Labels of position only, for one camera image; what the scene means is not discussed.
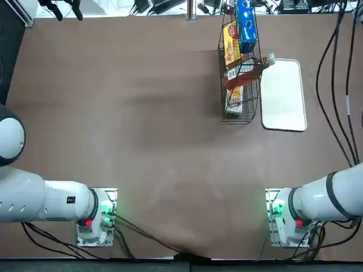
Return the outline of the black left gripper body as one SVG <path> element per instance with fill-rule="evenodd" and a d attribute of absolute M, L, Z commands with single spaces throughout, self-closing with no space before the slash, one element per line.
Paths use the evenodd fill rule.
<path fill-rule="evenodd" d="M 70 6 L 79 6 L 81 1 L 80 0 L 38 0 L 41 6 L 50 6 L 51 4 L 55 5 L 59 2 L 67 3 Z"/>

